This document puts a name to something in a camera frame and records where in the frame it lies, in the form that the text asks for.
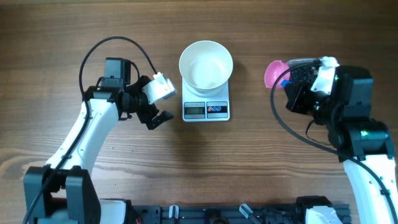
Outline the pink scoop blue handle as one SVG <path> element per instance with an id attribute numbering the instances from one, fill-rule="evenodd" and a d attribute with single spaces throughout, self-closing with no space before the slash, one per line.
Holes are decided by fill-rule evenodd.
<path id="1" fill-rule="evenodd" d="M 264 74 L 264 83 L 267 88 L 272 88 L 277 78 L 286 70 L 289 66 L 281 60 L 275 60 L 269 64 Z M 285 87 L 290 81 L 291 73 L 288 72 L 284 77 L 278 82 L 276 88 L 280 89 Z"/>

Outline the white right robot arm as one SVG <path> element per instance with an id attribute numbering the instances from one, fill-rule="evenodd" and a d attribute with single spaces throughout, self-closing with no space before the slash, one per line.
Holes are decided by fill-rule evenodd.
<path id="1" fill-rule="evenodd" d="M 324 125 L 352 186 L 364 223 L 397 223 L 395 150 L 387 126 L 370 117 L 373 78 L 361 67 L 340 65 L 329 90 L 284 80 L 286 107 Z"/>

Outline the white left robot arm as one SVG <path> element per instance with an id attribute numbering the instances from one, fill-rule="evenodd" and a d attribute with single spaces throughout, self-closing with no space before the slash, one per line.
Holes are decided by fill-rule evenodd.
<path id="1" fill-rule="evenodd" d="M 137 114 L 150 130 L 173 118 L 155 102 L 176 94 L 174 84 L 160 72 L 131 83 L 135 67 L 124 58 L 105 60 L 104 76 L 84 91 L 80 115 L 63 144 L 44 166 L 25 173 L 24 223 L 139 223 L 130 200 L 98 198 L 91 180 L 104 140 L 123 114 Z"/>

